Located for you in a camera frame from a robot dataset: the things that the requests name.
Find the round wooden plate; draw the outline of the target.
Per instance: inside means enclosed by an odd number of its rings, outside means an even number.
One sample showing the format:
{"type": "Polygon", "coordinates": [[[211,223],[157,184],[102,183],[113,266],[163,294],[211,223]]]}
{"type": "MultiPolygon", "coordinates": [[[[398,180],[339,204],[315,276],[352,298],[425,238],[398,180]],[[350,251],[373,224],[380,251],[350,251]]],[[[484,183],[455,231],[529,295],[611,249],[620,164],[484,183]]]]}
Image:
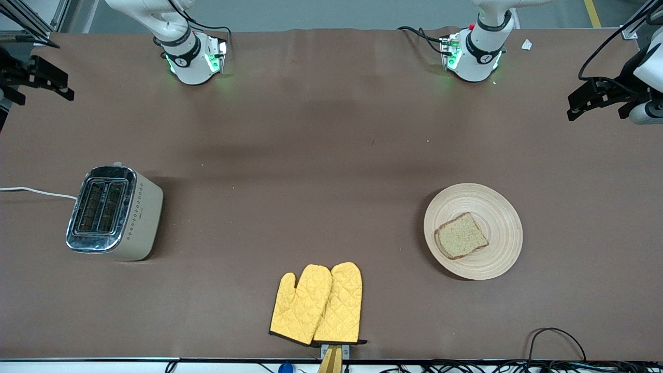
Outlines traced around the round wooden plate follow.
{"type": "Polygon", "coordinates": [[[523,225],[514,206],[502,194],[476,183],[443,189],[429,203],[422,224],[426,244],[435,260],[456,276],[490,280],[507,273],[523,248],[523,225]],[[469,213],[488,244],[467,256],[450,259],[436,243],[436,231],[461,214],[469,213]]]}

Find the brown bread slice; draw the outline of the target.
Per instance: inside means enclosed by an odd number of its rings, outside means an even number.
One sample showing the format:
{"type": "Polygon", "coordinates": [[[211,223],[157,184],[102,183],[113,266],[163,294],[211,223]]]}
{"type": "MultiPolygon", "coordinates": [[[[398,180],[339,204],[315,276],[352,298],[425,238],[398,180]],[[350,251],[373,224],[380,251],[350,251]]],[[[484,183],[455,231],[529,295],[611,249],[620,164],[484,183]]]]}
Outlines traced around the brown bread slice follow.
{"type": "Polygon", "coordinates": [[[440,252],[450,260],[466,257],[489,244],[470,212],[442,224],[434,232],[434,239],[440,252]]]}

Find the beige two-slot toaster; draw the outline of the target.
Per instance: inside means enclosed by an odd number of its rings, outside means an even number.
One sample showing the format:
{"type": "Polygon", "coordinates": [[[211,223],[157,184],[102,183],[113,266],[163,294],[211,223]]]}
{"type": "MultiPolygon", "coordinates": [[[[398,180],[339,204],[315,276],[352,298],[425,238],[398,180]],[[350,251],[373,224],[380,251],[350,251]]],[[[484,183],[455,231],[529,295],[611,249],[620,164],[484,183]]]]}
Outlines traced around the beige two-slot toaster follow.
{"type": "Polygon", "coordinates": [[[121,163],[92,168],[69,219],[66,245],[114,261],[144,260],[152,251],[163,198],[161,187],[121,163]]]}

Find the yellow quilted oven mitt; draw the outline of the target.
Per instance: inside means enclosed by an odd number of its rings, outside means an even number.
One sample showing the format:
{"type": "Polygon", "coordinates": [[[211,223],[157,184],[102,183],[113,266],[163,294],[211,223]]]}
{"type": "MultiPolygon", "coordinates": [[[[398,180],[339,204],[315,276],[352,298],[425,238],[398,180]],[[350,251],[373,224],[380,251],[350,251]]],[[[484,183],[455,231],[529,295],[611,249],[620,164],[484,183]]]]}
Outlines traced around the yellow quilted oven mitt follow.
{"type": "Polygon", "coordinates": [[[286,273],[280,279],[269,326],[270,335],[309,346],[322,320],[332,274],[323,265],[309,264],[297,277],[286,273]]]}
{"type": "Polygon", "coordinates": [[[331,290],[313,341],[330,345],[364,345],[359,330],[362,318],[363,280],[352,262],[331,269],[331,290]]]}

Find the aluminium frame profile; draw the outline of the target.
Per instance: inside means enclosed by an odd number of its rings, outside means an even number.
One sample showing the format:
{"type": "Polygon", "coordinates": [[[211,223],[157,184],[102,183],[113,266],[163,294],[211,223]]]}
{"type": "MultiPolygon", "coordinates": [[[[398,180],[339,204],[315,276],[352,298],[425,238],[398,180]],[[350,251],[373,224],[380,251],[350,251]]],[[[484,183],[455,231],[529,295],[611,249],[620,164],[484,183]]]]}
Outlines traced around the aluminium frame profile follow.
{"type": "Polygon", "coordinates": [[[73,0],[0,0],[0,43],[59,49],[50,36],[61,31],[73,0]]]}
{"type": "Polygon", "coordinates": [[[663,0],[645,0],[644,4],[620,27],[623,40],[637,39],[642,26],[663,26],[663,0]]]}

